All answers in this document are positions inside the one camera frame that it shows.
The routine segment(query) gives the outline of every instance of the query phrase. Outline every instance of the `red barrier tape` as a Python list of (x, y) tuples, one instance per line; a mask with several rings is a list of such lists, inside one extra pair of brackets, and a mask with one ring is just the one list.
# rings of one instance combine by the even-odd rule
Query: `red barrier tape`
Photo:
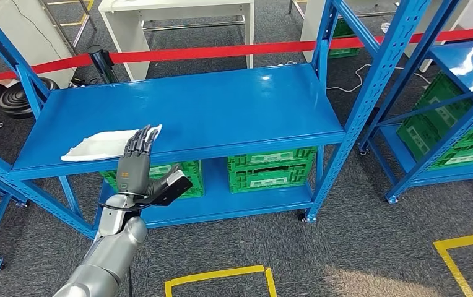
[[(418, 43), (423, 34), (413, 34), (410, 43)], [(375, 39), (381, 43), (384, 36), (376, 36)], [(454, 30), (441, 32), (437, 41), (464, 40), (473, 38), (473, 29)], [(111, 60), (115, 64), (129, 62), (147, 61), (171, 61), (185, 59), (221, 58), (231, 56), (244, 56), (247, 54), (275, 54), (292, 53), (299, 51), (312, 51), (315, 41), (293, 41), (279, 43), (261, 43), (258, 45), (236, 45), (236, 46), (216, 46), (208, 48), (185, 48), (185, 49), (163, 49), (158, 51), (143, 51), (132, 53), (111, 53)], [(330, 49), (338, 50), (344, 48), (362, 48), (364, 45), (356, 38), (340, 38), (331, 40)], [(67, 68), (88, 66), (92, 61), (87, 54), (80, 54), (71, 58), (48, 62), (33, 66), (32, 69), (37, 74), (58, 71)], [(0, 80), (14, 79), (16, 75), (12, 71), (0, 73)]]

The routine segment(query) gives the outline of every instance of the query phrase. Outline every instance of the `gray carpet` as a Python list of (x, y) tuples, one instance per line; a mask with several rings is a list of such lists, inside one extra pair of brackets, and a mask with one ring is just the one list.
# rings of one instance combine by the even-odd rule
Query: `gray carpet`
[[(99, 43), (113, 51), (97, 7), (98, 3), (92, 15), (98, 32), (92, 38), (90, 30), (86, 31), (79, 49)], [(67, 18), (62, 22), (79, 19), (76, 8), (57, 9), (56, 15)], [(256, 1), (257, 43), (298, 39), (302, 20), (296, 13), (287, 15), (286, 11), (286, 1)], [(373, 32), (379, 33), (380, 23), (387, 20), (366, 21)], [(153, 48), (231, 45), (242, 41), (236, 27), (159, 32), (149, 37)], [(299, 53), (256, 57), (257, 66), (287, 61), (302, 62), (303, 57)], [(330, 61), (328, 85), (354, 87), (354, 70), (369, 62), (364, 50), (355, 58)], [(244, 58), (162, 62), (153, 63), (148, 76), (242, 67)], [(124, 69), (115, 68), (126, 80)], [(426, 75), (435, 73), (433, 67)], [(87, 81), (97, 77), (91, 67), (78, 69), (77, 75)], [(422, 87), (423, 82), (413, 78), (394, 112), (408, 110)], [(344, 122), (356, 93), (332, 90), (328, 95)], [(11, 120), (1, 113), (0, 120), (6, 124), (0, 129), (0, 156), (13, 161), (33, 121)], [(71, 176), (71, 182), (85, 217), (90, 219), (99, 191), (99, 175)], [(62, 200), (56, 179), (37, 183)], [(134, 295), (164, 296), (163, 283), (172, 278), (262, 264), (272, 268), (278, 296), (464, 296), (432, 242), (473, 234), (473, 181), (409, 189), (397, 205), (383, 200), (388, 188), (389, 182), (375, 158), (361, 157), (353, 151), (316, 223), (300, 223), (297, 212), (282, 212), (150, 230), (132, 266)], [(36, 205), (27, 209), (9, 206), (0, 226), (0, 256), (7, 264), (0, 273), (0, 296), (52, 295), (89, 246), (88, 239)], [(473, 246), (454, 249), (450, 254), (473, 289)], [(119, 295), (127, 296), (126, 289), (124, 284)], [(173, 290), (173, 295), (220, 296), (221, 292), (225, 296), (268, 296), (266, 280), (260, 273), (181, 285)]]

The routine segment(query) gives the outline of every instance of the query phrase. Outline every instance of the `white table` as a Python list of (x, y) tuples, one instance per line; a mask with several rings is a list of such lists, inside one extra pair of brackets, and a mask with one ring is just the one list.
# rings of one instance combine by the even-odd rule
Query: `white table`
[[(103, 0), (98, 10), (119, 53), (149, 50), (141, 25), (147, 20), (243, 15), (246, 44), (253, 44), (254, 0)], [(252, 68), (253, 55), (246, 60)], [(131, 80), (145, 79), (149, 69), (149, 62), (124, 65)]]

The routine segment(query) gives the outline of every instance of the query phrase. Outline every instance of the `yellow floor tape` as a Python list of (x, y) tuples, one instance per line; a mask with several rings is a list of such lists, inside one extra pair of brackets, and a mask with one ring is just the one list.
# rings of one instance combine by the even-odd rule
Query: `yellow floor tape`
[(448, 254), (448, 249), (454, 249), (458, 247), (461, 248), (463, 246), (473, 245), (473, 235), (439, 240), (435, 241), (433, 245), (437, 249), (437, 252), (445, 262), (446, 266), (448, 266), (448, 269), (455, 278), (455, 281), (459, 284), (459, 287), (461, 287), (461, 290), (464, 295), (466, 297), (473, 297), (472, 288), (470, 288), (470, 286), (466, 282), (466, 279), (462, 276), (459, 267), (457, 267), (451, 256)]
[(243, 275), (243, 274), (256, 273), (256, 272), (265, 272), (269, 295), (270, 297), (277, 297), (277, 291), (275, 289), (275, 283), (273, 282), (273, 273), (271, 272), (271, 268), (266, 269), (263, 265), (232, 268), (232, 269), (218, 270), (218, 271), (212, 271), (212, 272), (204, 272), (204, 273), (199, 273), (199, 274), (186, 275), (185, 277), (174, 278), (164, 283), (165, 297), (172, 297), (173, 296), (172, 288), (174, 286), (182, 285), (184, 283), (200, 282), (202, 280), (210, 280), (213, 278), (234, 277), (236, 275)]

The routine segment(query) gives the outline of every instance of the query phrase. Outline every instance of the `gray robotic arm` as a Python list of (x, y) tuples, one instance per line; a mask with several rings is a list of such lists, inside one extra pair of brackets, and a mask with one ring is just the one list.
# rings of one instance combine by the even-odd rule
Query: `gray robotic arm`
[(147, 227), (139, 216), (150, 205), (168, 206), (191, 186), (179, 165), (160, 179), (149, 178), (155, 133), (147, 126), (127, 142), (118, 161), (119, 193), (104, 206), (96, 238), (84, 260), (54, 297), (109, 297), (118, 291)]

